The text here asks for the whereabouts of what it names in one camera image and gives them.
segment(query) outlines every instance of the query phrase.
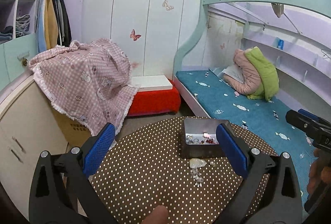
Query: brown tablecloth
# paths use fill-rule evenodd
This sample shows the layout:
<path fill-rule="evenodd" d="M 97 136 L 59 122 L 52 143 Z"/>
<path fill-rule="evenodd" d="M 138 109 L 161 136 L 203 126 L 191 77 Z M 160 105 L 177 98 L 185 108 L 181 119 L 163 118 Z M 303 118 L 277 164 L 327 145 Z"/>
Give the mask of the brown tablecloth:
<path fill-rule="evenodd" d="M 200 168 L 204 183 L 194 186 L 189 159 L 179 156 L 179 136 L 185 117 L 166 119 L 139 128 L 111 149 L 92 179 L 96 193 L 120 224 L 141 223 L 158 205 L 169 211 L 168 223 L 212 223 L 231 200 L 242 178 L 227 158 Z M 250 147 L 275 155 L 264 140 L 232 124 Z M 248 210 L 255 211 L 268 176 L 261 179 Z"/>

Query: red cloth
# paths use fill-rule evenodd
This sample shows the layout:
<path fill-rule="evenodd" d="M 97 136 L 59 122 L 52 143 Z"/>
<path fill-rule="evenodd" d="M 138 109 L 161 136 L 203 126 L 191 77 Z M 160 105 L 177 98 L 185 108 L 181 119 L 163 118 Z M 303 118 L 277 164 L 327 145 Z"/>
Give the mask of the red cloth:
<path fill-rule="evenodd" d="M 149 92 L 137 92 L 127 114 L 130 116 L 142 116 L 174 112 L 180 107 L 180 94 L 173 85 L 172 90 L 160 90 Z"/>

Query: finger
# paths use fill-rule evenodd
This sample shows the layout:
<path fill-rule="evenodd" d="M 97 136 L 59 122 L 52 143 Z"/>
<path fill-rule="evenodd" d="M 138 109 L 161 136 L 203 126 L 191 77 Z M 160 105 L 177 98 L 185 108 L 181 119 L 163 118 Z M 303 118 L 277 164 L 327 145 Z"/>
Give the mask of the finger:
<path fill-rule="evenodd" d="M 309 183 L 307 185 L 307 192 L 309 194 L 312 194 L 314 192 L 316 182 L 317 182 L 317 178 L 310 178 L 309 179 Z"/>
<path fill-rule="evenodd" d="M 324 167 L 321 173 L 321 180 L 326 184 L 331 184 L 331 167 Z"/>
<path fill-rule="evenodd" d="M 319 153 L 320 153 L 320 149 L 315 149 L 314 150 L 314 156 L 316 157 L 316 158 L 319 158 Z"/>
<path fill-rule="evenodd" d="M 167 224 L 168 223 L 168 209 L 159 205 L 152 213 L 150 213 L 141 224 Z"/>
<path fill-rule="evenodd" d="M 317 174 L 317 160 L 312 163 L 308 176 L 309 178 L 312 178 L 315 177 L 316 174 Z"/>

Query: hand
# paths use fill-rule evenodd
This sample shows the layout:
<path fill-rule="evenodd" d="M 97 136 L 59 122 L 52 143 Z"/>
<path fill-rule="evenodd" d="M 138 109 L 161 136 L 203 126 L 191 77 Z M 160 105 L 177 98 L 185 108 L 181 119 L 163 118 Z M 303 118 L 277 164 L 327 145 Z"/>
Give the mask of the hand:
<path fill-rule="evenodd" d="M 315 149 L 314 156 L 319 157 L 320 151 L 320 149 Z M 314 192 L 316 184 L 318 184 L 319 180 L 331 185 L 331 167 L 326 166 L 323 168 L 322 172 L 320 172 L 321 169 L 320 159 L 317 159 L 312 163 L 309 171 L 309 183 L 307 185 L 307 192 L 309 194 Z"/>
<path fill-rule="evenodd" d="M 150 213 L 141 224 L 167 224 L 168 223 L 168 209 L 159 205 L 152 213 Z"/>

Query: bed post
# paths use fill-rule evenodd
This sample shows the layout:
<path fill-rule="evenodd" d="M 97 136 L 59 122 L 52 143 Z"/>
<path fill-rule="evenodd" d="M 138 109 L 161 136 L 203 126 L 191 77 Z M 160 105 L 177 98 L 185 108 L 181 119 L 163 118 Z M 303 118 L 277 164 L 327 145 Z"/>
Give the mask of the bed post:
<path fill-rule="evenodd" d="M 180 46 L 173 59 L 173 79 L 177 71 L 181 70 L 184 56 L 195 47 L 206 29 L 208 5 L 203 5 L 202 2 L 203 0 L 200 0 L 199 20 L 197 26 L 195 27 L 195 30 L 193 31 L 189 39 L 186 40 L 182 46 Z"/>

